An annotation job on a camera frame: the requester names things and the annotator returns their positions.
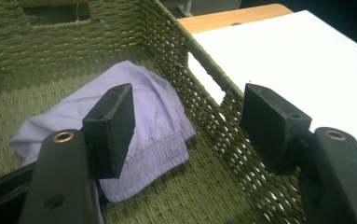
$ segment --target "screw hole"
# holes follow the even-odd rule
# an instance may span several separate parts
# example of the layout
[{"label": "screw hole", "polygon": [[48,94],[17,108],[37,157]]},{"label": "screw hole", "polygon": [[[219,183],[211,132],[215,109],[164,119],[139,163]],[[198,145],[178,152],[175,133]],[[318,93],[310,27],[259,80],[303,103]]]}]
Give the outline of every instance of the screw hole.
[{"label": "screw hole", "polygon": [[52,211],[62,206],[62,203],[64,203],[64,198],[60,194],[56,194],[46,199],[44,206],[49,211]]},{"label": "screw hole", "polygon": [[55,143],[64,143],[70,141],[74,137],[73,133],[58,133],[54,138],[53,141]]},{"label": "screw hole", "polygon": [[326,135],[329,136],[330,138],[339,140],[339,141],[344,141],[347,139],[346,135],[343,133],[337,132],[337,131],[326,131]]}]

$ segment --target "lavender cloth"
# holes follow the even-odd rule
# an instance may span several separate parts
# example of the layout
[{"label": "lavender cloth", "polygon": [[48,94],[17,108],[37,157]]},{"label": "lavender cloth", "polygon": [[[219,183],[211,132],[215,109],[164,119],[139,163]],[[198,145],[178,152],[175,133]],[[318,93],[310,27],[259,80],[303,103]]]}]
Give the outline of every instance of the lavender cloth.
[{"label": "lavender cloth", "polygon": [[171,168],[188,160],[185,140],[195,130],[173,87],[165,79],[130,62],[118,63],[46,113],[27,119],[9,144],[36,161],[42,141],[63,129],[80,129],[82,119],[112,87],[131,83],[136,127],[119,180],[102,179],[111,202],[128,199]]}]

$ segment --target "folded clothing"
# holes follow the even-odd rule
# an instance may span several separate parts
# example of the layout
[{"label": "folded clothing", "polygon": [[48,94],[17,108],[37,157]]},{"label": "folded clothing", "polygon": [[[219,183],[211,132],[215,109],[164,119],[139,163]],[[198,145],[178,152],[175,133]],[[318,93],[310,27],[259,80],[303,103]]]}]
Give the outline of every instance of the folded clothing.
[{"label": "folded clothing", "polygon": [[119,179],[102,179],[110,202],[128,199],[159,176],[188,160],[185,140],[195,130],[168,81],[131,62],[117,63],[42,115],[27,119],[9,144],[36,161],[42,141],[63,129],[80,129],[82,119],[111,88],[131,83],[136,126]]}]

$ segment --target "woven basket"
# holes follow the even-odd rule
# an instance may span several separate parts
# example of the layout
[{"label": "woven basket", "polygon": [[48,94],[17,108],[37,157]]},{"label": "woven basket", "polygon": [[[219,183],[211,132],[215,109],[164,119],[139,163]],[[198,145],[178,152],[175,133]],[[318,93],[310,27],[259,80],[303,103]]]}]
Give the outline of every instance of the woven basket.
[{"label": "woven basket", "polygon": [[[88,4],[85,21],[32,26],[24,8]],[[221,105],[188,69],[191,52],[226,93]],[[303,223],[295,178],[269,175],[239,128],[242,92],[157,0],[0,0],[0,176],[21,166],[21,124],[130,60],[176,89],[197,136],[190,159],[123,203],[106,223]]]}]

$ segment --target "woven texture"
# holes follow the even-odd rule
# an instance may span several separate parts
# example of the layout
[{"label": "woven texture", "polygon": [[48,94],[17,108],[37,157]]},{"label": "woven texture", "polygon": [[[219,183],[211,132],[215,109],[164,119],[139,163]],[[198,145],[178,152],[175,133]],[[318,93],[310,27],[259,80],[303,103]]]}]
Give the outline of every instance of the woven texture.
[{"label": "woven texture", "polygon": [[[26,119],[130,60],[171,82],[198,134],[188,162],[105,205],[106,223],[305,222],[295,178],[269,175],[238,126],[242,92],[159,1],[92,0],[89,20],[57,25],[23,13],[77,2],[0,1],[0,176],[21,166],[7,143]],[[191,74],[189,51],[226,92],[222,105]]]}]

